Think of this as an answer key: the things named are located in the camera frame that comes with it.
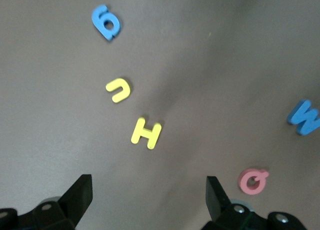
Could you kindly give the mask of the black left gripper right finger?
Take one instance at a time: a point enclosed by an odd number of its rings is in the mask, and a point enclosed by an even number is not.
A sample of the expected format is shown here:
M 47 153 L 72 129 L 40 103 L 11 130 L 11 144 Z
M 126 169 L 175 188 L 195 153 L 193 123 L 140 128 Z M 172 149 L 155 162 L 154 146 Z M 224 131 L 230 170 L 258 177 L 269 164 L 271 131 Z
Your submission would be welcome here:
M 230 201 L 215 176 L 206 178 L 205 202 L 211 217 L 205 230 L 268 230 L 265 218 L 242 201 Z

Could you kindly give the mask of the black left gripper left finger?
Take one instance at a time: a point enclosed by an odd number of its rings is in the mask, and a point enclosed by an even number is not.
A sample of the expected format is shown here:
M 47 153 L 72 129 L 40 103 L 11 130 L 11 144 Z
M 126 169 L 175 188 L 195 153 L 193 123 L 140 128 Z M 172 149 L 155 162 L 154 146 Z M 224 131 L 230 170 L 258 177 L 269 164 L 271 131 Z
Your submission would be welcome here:
M 37 230 L 76 230 L 92 202 L 92 176 L 81 175 L 57 201 L 47 201 L 33 210 Z

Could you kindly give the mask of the yellow letter H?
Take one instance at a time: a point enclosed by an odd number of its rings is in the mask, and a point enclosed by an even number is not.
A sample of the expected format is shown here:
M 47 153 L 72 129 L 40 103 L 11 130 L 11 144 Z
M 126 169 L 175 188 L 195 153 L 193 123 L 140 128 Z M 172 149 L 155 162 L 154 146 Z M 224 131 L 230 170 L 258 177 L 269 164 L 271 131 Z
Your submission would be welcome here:
M 131 143 L 137 144 L 140 138 L 147 139 L 147 148 L 153 150 L 157 144 L 160 133 L 162 131 L 162 125 L 156 122 L 152 129 L 145 128 L 146 119 L 144 117 L 139 117 L 135 128 L 131 136 Z

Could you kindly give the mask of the red letter Q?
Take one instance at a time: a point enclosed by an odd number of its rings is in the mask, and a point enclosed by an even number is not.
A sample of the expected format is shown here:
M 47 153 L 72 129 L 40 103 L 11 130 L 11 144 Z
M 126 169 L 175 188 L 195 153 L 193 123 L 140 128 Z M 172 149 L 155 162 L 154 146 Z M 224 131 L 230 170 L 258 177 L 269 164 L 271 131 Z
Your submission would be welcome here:
M 247 195 L 260 194 L 266 187 L 269 175 L 265 169 L 248 168 L 240 173 L 238 186 Z

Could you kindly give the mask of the yellow letter u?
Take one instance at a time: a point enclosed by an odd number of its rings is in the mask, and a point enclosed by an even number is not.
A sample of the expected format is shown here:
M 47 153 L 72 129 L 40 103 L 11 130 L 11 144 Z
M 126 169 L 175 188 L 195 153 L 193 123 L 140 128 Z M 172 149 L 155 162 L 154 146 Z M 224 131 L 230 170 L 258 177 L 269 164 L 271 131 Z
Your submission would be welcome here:
M 123 78 L 116 78 L 105 85 L 105 89 L 111 93 L 118 89 L 121 89 L 118 93 L 112 96 L 114 103 L 119 103 L 127 99 L 131 94 L 131 87 L 128 82 Z

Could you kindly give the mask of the blue letter M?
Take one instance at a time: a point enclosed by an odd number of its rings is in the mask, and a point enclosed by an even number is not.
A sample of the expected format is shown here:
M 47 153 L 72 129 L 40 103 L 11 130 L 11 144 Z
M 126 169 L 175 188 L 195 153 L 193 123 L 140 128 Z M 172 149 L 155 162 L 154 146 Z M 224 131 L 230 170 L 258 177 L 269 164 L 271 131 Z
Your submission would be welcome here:
M 297 125 L 296 132 L 306 136 L 320 128 L 320 111 L 312 108 L 310 100 L 303 99 L 290 112 L 287 122 L 291 125 Z

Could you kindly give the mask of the blue letter g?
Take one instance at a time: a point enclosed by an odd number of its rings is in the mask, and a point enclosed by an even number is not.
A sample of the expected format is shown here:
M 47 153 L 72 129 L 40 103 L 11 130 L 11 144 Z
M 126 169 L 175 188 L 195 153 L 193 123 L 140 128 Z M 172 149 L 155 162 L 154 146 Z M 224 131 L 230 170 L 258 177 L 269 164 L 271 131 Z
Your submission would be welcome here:
M 96 7 L 91 15 L 91 20 L 95 28 L 106 38 L 107 41 L 112 41 L 121 31 L 119 19 L 111 12 L 106 5 Z M 108 29 L 107 23 L 112 23 L 113 27 Z

